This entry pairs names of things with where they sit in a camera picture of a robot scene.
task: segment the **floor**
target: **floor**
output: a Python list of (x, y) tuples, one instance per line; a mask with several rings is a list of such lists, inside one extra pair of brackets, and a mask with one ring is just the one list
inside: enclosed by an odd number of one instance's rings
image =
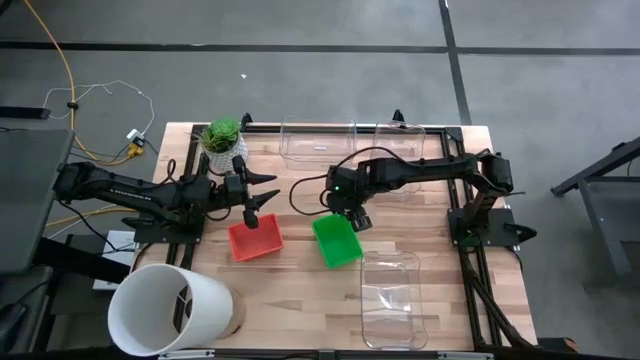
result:
[[(606, 272), (579, 194), (552, 185), (640, 133), (640, 2), (635, 0), (32, 0), (61, 42), (212, 44), (152, 52), (67, 51), (76, 83), (126, 81), (153, 98), (148, 138), (169, 121), (209, 121), (251, 112), (372, 123), (403, 110), (411, 123), (490, 127), (511, 160), (520, 223), (539, 235), (522, 247), (524, 278), (541, 337), (573, 338), (584, 353), (640, 357), (640, 292), (587, 293)], [(0, 40), (47, 38), (21, 1), (0, 18)], [(55, 51), (0, 49), (0, 103), (40, 106), (68, 80)], [(84, 143), (114, 153), (150, 117), (123, 86), (81, 101)], [(48, 106), (65, 112), (67, 97)], [(67, 127), (0, 120), (2, 126)], [(153, 154), (118, 172), (150, 178)], [(640, 164), (631, 173), (640, 175)], [(87, 201), (80, 210), (103, 206)], [(55, 208), (51, 218), (68, 216)], [(118, 215), (93, 220), (124, 229)], [(74, 233), (86, 233), (81, 226)], [(84, 328), (103, 326), (91, 314)], [(99, 342), (65, 327), (65, 346)]]

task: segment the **wooden tabletop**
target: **wooden tabletop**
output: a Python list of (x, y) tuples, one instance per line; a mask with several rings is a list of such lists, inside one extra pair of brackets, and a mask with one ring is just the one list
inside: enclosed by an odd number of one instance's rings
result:
[[(193, 125), (167, 124), (154, 181), (165, 178), (170, 159), (177, 161), (176, 174), (182, 174)], [(487, 127), (464, 126), (462, 129), (467, 152), (492, 148)], [(254, 194), (282, 190), (260, 213), (277, 215), (285, 245), (277, 253), (236, 263), (231, 258), (227, 227), (242, 222), (243, 208), (234, 208), (222, 222), (206, 224), (192, 270), (222, 280), (237, 290), (247, 305), (246, 320), (240, 331), (210, 346), (368, 349), (362, 339), (360, 263), (328, 269), (311, 230), (311, 222), (317, 216), (299, 215), (289, 206), (291, 185), (300, 178), (322, 172), (287, 169), (278, 152), (279, 134), (244, 134), (243, 137), (249, 148), (249, 169), (278, 176), (276, 181), (252, 186), (250, 190)], [(371, 141), (371, 136), (359, 135), (358, 148), (371, 146)], [(441, 154), (440, 140), (427, 135), (423, 156), (440, 158)], [(368, 154), (355, 161), (366, 158)], [(323, 180), (298, 186), (294, 202), (309, 212), (321, 210), (318, 195), (323, 186)], [(418, 192), (403, 200), (398, 201), (398, 195), (380, 194), (365, 204), (374, 227), (358, 234), (363, 251), (416, 253), (421, 260), (422, 313), (429, 337), (423, 350), (471, 350), (460, 260), (451, 246), (446, 226), (446, 211), (450, 207), (446, 182), (422, 183)], [(223, 214), (212, 213), (212, 216), (219, 215)], [(167, 248), (163, 244), (149, 248), (140, 261), (141, 266), (164, 263)], [(521, 335), (536, 343), (517, 259), (500, 248), (488, 248), (486, 253), (497, 304)], [(482, 302), (479, 299), (477, 302), (483, 335), (489, 341), (487, 315)]]

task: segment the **clear plastic container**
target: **clear plastic container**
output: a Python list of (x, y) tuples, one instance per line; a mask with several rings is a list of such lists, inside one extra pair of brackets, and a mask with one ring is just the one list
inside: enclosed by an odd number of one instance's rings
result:
[[(404, 160), (420, 160), (424, 147), (425, 131), (422, 126), (405, 124), (401, 121), (384, 121), (376, 124), (373, 146), (387, 148)], [(371, 158), (391, 157), (384, 150), (373, 150)], [(407, 184), (393, 194), (413, 194), (420, 190), (419, 183)]]
[[(280, 156), (289, 169), (326, 170), (356, 151), (356, 124), (314, 126), (304, 123), (318, 122), (300, 120), (287, 116), (280, 128)], [(352, 160), (345, 163), (350, 166)]]
[(362, 257), (362, 337), (373, 349), (417, 350), (427, 344), (420, 259), (408, 251)]

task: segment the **green bin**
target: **green bin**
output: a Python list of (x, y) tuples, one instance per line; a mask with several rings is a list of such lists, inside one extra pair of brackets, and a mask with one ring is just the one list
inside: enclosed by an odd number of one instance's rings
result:
[(311, 227), (329, 268), (346, 265), (362, 257), (360, 241), (344, 216), (325, 216), (313, 221)]

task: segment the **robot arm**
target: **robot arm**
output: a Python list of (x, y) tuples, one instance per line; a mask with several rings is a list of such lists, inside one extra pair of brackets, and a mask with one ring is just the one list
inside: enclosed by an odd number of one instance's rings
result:
[(176, 230), (192, 228), (203, 213), (244, 205), (245, 223), (256, 228), (255, 211), (280, 190), (251, 197), (248, 185), (271, 181), (276, 176), (252, 173), (241, 156), (233, 159), (233, 165), (234, 173), (225, 174), (223, 183), (217, 185), (206, 174), (174, 179), (173, 160), (167, 178), (158, 184), (118, 175), (89, 162), (63, 164), (53, 189), (61, 201), (100, 199), (138, 210), (150, 215), (153, 222)]
[(483, 220), (498, 197), (513, 191), (509, 160), (488, 150), (448, 159), (377, 158), (358, 163), (355, 170), (330, 167), (325, 184), (327, 205), (333, 213), (345, 215), (354, 231), (366, 230), (372, 224), (362, 205), (375, 194), (409, 183), (447, 179), (465, 180), (478, 189), (474, 201), (464, 208), (468, 222)]

